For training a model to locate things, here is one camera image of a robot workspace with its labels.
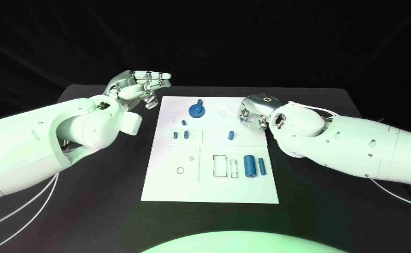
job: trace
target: dark table surface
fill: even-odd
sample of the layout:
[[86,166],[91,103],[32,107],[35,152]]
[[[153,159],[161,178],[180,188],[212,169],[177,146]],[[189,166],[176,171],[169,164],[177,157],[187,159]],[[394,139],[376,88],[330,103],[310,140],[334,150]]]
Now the dark table surface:
[[[59,102],[101,94],[104,86],[71,85]],[[161,96],[248,96],[267,93],[287,102],[324,107],[360,117],[345,90],[311,88],[172,87]],[[137,136],[120,133],[111,146],[60,173],[46,208],[1,252],[140,252],[203,232],[251,230],[281,233],[349,252],[409,248],[411,205],[372,181],[349,176],[278,149],[267,132],[280,204],[177,203],[141,201],[159,107],[133,111],[143,116]],[[1,197],[1,216],[42,190]],[[381,182],[408,197],[402,184]],[[4,240],[29,221],[48,194],[0,225]]]

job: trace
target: robotic hand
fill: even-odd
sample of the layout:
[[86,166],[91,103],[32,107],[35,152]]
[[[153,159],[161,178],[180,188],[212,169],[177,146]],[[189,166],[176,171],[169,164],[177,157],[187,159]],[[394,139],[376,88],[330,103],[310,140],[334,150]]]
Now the robotic hand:
[[101,95],[0,119],[0,196],[37,184],[108,147],[120,131],[135,135],[143,119],[130,110],[140,101],[147,109],[156,107],[154,91],[172,85],[170,78],[169,73],[125,71]]
[[[324,118],[311,109],[332,116]],[[411,184],[408,131],[294,102],[283,104],[265,94],[242,100],[236,117],[252,130],[270,127],[280,149],[291,157],[309,157],[358,177]]]

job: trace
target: cable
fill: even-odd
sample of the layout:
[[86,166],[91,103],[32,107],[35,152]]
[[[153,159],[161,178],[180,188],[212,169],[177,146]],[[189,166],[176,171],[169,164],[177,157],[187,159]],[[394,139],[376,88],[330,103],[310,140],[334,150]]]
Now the cable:
[[384,187],[382,187],[382,185],[373,180],[373,179],[371,179],[371,181],[395,197],[395,198],[398,198],[398,199],[401,199],[402,201],[405,201],[407,203],[411,203],[411,201],[408,201],[405,198],[402,198],[402,197],[398,197],[388,189],[385,189]]
[[0,222],[4,221],[10,216],[13,216],[36,200],[36,198],[42,195],[45,190],[49,188],[53,180],[56,179],[56,176],[58,176],[58,174],[55,174],[52,180],[49,180],[49,184],[45,186],[40,193],[37,193],[37,195],[26,202],[26,204],[23,204],[23,206],[20,208],[17,208],[3,219],[0,219]]
[[307,109],[317,109],[317,110],[322,110],[323,112],[327,112],[330,113],[333,116],[337,116],[339,114],[327,109],[322,109],[320,107],[314,107],[314,106],[306,106],[306,105],[301,105],[300,103],[294,103],[291,101],[288,101],[293,105],[296,106],[301,106],[301,107],[306,107]]
[[35,220],[35,218],[37,217],[39,213],[42,212],[45,205],[48,204],[49,198],[53,194],[53,189],[56,187],[56,183],[58,183],[58,173],[55,174],[56,179],[53,180],[53,187],[52,187],[52,191],[49,192],[49,197],[43,203],[43,206],[40,207],[36,215],[33,216],[33,218],[30,219],[30,221],[26,223],[26,225],[19,229],[19,231],[0,243],[0,246],[22,232],[22,230],[27,227],[27,225],[32,223],[32,221]]

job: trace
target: wire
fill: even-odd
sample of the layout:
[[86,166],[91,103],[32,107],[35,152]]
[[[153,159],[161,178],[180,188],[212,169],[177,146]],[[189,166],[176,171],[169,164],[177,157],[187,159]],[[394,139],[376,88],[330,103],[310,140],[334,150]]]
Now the wire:
[[58,176],[58,174],[55,174],[52,180],[49,180],[49,184],[45,186],[40,193],[37,193],[37,195],[26,202],[26,204],[23,204],[23,206],[20,208],[17,208],[3,219],[0,219],[0,222],[3,222],[10,216],[13,216],[36,200],[36,198],[42,195],[45,190],[49,188],[53,180],[56,179],[56,176]]
[[35,220],[35,218],[37,217],[39,213],[42,212],[45,205],[48,204],[49,198],[53,194],[53,189],[56,187],[56,183],[58,183],[58,173],[55,174],[56,179],[53,180],[53,187],[52,187],[52,191],[49,192],[49,197],[43,203],[43,206],[40,207],[36,215],[33,216],[33,218],[30,219],[30,221],[26,223],[26,225],[19,229],[19,231],[0,243],[0,246],[22,232],[22,230],[27,227],[27,225],[32,223],[32,221]]
[[398,197],[388,189],[385,189],[384,187],[382,187],[382,185],[373,180],[373,179],[371,179],[371,181],[395,197],[395,198],[398,198],[398,199],[401,199],[402,201],[405,201],[407,203],[411,203],[411,201],[408,201],[405,198],[402,198],[402,197]]
[[307,109],[317,109],[317,110],[322,110],[323,112],[327,112],[330,113],[333,116],[337,116],[339,114],[327,109],[322,109],[320,107],[314,107],[314,106],[306,106],[306,105],[301,105],[300,103],[294,103],[291,101],[288,101],[293,105],[296,106],[301,106],[301,107],[306,107]]

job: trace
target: blue gear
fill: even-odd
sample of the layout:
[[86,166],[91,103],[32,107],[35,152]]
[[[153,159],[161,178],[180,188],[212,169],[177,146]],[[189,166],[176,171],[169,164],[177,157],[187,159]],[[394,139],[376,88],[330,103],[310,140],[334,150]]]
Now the blue gear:
[[195,105],[189,108],[189,114],[195,118],[200,118],[205,114],[206,109],[203,108],[203,101],[199,100]]

